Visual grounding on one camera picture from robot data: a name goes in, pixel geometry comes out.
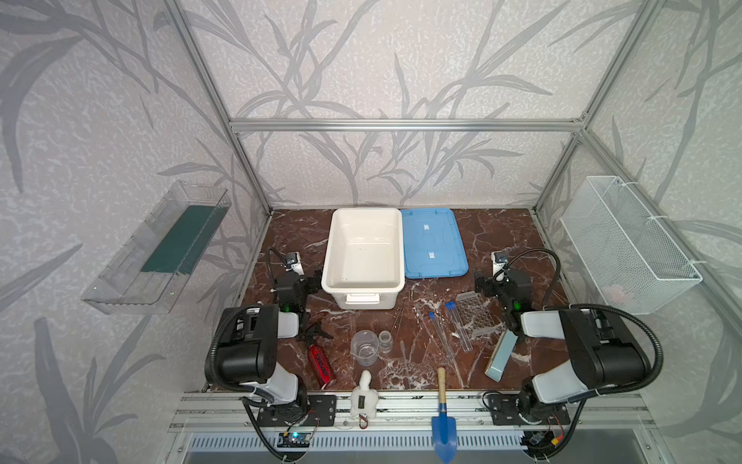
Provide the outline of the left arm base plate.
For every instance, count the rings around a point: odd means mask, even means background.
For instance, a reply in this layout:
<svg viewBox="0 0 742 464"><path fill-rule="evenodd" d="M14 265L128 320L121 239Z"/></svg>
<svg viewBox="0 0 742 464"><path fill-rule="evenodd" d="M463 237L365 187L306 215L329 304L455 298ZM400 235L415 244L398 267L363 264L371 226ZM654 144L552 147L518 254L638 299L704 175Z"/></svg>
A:
<svg viewBox="0 0 742 464"><path fill-rule="evenodd" d="M329 427L334 425L337 412L337 396L309 394L297 402L261 409L257 423L260 427L315 426Z"/></svg>

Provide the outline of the clear wall shelf green liner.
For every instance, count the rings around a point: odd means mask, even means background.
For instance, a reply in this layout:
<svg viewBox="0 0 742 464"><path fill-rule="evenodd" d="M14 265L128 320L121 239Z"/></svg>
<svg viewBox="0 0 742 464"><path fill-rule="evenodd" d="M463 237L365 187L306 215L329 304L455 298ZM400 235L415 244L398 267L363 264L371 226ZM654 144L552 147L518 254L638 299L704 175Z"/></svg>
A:
<svg viewBox="0 0 742 464"><path fill-rule="evenodd" d="M175 182L82 295L104 314L167 314L226 217L228 189Z"/></svg>

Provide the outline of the green circuit board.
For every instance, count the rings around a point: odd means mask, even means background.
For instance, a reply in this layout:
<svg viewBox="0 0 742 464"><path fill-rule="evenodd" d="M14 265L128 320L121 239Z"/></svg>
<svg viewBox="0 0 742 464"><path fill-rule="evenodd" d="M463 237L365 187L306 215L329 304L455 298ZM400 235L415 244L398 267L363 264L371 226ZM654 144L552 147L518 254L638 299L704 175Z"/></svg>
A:
<svg viewBox="0 0 742 464"><path fill-rule="evenodd" d="M278 434L276 446L279 449L307 449L312 439L312 432L287 431Z"/></svg>

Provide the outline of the aluminium front rail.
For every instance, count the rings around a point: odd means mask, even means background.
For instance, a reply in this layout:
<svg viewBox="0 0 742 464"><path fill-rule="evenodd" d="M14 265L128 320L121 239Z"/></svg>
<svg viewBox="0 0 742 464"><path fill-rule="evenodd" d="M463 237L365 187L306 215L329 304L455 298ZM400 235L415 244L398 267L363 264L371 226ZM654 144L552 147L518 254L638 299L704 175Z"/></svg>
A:
<svg viewBox="0 0 742 464"><path fill-rule="evenodd" d="M356 432L359 420L350 415L350 395L336 392L334 424L320 426L322 432ZM479 391L448 393L448 415L460 431L492 429L492 414L484 407ZM382 391L377 416L367 431L429 430L438 415L434 391ZM577 421L577 429L655 429L657 427L639 394L617 394L591 398ZM249 432L252 427L237 394L184 394L167 428L169 433Z"/></svg>

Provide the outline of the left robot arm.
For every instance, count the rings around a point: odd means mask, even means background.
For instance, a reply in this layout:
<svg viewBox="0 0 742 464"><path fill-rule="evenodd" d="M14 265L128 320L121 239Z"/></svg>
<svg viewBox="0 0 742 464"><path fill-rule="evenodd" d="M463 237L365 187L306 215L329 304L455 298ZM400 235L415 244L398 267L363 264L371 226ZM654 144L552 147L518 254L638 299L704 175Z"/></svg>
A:
<svg viewBox="0 0 742 464"><path fill-rule="evenodd" d="M305 382L277 361L278 342L295 338L313 342L324 332L309 326L306 302L319 292L322 273L288 271L274 282L276 301L224 309L208 350L204 373L209 386L242 392L247 404L282 412L305 413Z"/></svg>

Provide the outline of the small clear glass beaker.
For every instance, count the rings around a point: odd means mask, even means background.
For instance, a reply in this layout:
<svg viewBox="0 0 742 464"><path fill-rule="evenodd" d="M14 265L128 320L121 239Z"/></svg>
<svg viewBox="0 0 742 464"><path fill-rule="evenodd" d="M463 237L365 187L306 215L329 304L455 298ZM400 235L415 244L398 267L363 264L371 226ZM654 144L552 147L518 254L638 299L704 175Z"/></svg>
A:
<svg viewBox="0 0 742 464"><path fill-rule="evenodd" d="M384 354L391 352L393 347L393 337L390 331L382 331L378 334L379 351Z"/></svg>

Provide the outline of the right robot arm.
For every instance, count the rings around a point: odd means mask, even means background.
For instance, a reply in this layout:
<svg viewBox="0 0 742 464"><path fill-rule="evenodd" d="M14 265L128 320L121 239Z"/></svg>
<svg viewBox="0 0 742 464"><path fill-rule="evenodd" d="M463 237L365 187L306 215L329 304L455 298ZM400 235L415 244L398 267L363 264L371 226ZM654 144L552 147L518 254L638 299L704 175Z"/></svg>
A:
<svg viewBox="0 0 742 464"><path fill-rule="evenodd" d="M505 332L485 375L500 381L517 343L527 338L562 340L568 360L523 381L514 402L525 423L538 425L568 403L641 390L660 375L665 361L655 332L638 317L609 305L533 307L533 283L502 267L475 274L475 292L504 309Z"/></svg>

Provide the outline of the metal tweezers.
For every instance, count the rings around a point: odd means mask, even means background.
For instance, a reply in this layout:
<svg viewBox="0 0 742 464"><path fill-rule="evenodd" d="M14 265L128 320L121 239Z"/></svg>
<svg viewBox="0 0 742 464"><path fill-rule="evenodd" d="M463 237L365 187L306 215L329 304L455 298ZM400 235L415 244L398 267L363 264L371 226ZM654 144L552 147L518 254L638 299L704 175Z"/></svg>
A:
<svg viewBox="0 0 742 464"><path fill-rule="evenodd" d="M390 330L393 338L398 337L398 331L400 328L402 316L404 315L404 311L405 309L403 309L403 307L400 307L395 313L392 329Z"/></svg>

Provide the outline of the white plastic storage bin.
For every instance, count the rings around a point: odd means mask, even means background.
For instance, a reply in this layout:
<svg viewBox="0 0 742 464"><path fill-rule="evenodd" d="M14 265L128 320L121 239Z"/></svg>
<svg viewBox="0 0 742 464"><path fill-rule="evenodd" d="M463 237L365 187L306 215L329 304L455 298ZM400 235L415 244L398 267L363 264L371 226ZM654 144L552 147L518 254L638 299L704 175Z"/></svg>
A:
<svg viewBox="0 0 742 464"><path fill-rule="evenodd" d="M322 288L340 309L390 310L405 285L403 218L395 208L332 214Z"/></svg>

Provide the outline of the blue plastic bin lid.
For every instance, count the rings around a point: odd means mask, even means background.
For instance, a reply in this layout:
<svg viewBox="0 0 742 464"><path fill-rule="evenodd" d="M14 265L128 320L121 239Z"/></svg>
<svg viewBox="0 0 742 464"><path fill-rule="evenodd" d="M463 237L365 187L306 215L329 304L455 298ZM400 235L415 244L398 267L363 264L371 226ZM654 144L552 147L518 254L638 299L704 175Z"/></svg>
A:
<svg viewBox="0 0 742 464"><path fill-rule="evenodd" d="M402 210L405 277L458 278L469 263L454 212L445 208Z"/></svg>

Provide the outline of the teal grey rectangular box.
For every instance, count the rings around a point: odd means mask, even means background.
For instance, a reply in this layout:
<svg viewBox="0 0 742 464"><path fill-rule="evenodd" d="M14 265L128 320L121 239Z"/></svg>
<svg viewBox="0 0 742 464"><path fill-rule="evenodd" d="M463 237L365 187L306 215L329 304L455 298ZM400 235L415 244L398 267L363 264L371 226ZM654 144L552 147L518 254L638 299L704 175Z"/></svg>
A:
<svg viewBox="0 0 742 464"><path fill-rule="evenodd" d="M495 346L494 352L489 360L485 375L495 382L500 382L510 357L518 342L518 336L510 330L506 330Z"/></svg>

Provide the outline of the red spray bottle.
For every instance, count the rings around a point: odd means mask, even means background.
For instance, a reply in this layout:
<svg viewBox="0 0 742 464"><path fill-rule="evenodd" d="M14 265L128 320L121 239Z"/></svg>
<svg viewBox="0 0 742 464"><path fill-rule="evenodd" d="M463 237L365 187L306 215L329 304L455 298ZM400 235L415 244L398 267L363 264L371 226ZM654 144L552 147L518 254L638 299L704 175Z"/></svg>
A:
<svg viewBox="0 0 742 464"><path fill-rule="evenodd" d="M336 375L325 350L317 341L318 338L334 339L331 334L322 329L320 323L314 323L305 330L301 341L307 349L307 359L320 389L326 390L336 381Z"/></svg>

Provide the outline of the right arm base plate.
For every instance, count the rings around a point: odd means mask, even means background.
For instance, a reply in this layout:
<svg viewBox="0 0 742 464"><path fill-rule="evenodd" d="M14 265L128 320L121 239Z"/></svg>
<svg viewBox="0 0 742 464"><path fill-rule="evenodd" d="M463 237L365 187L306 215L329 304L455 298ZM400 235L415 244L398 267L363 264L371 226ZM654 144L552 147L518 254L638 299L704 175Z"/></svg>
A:
<svg viewBox="0 0 742 464"><path fill-rule="evenodd" d="M571 419L564 403L538 404L522 412L518 394L489 391L482 395L482 403L490 413L494 425L570 425Z"/></svg>

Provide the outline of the clear acrylic test tube rack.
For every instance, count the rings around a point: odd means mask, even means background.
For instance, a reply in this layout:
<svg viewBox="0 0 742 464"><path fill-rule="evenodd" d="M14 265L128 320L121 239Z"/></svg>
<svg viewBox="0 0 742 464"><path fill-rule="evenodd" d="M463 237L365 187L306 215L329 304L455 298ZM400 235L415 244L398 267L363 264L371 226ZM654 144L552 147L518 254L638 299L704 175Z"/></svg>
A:
<svg viewBox="0 0 742 464"><path fill-rule="evenodd" d="M494 315L492 301L477 292L459 294L455 301L463 329L470 339L487 338L504 330L504 323Z"/></svg>

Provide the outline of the white plastic figurine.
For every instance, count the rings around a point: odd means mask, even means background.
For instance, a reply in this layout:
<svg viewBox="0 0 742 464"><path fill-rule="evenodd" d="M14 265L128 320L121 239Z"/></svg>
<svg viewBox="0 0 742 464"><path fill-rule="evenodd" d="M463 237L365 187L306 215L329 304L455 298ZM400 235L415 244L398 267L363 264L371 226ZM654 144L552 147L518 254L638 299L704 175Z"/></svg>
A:
<svg viewBox="0 0 742 464"><path fill-rule="evenodd" d="M364 370L361 373L359 384L351 393L350 414L352 417L358 418L361 423L364 423L365 425L376 417L377 405L379 402L378 392L370 386L371 380L371 372L369 370Z"/></svg>

